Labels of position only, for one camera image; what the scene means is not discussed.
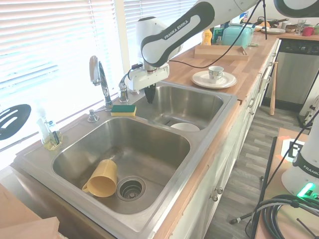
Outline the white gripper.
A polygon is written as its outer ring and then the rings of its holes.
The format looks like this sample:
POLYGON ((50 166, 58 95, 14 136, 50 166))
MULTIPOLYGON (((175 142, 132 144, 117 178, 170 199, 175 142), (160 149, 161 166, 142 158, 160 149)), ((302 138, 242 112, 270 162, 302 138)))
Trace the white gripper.
POLYGON ((156 93, 156 83, 169 77, 169 65, 165 63, 160 67, 152 67, 143 64, 135 64, 131 67, 125 83, 132 91, 139 91, 144 88, 148 103, 153 103, 156 93))

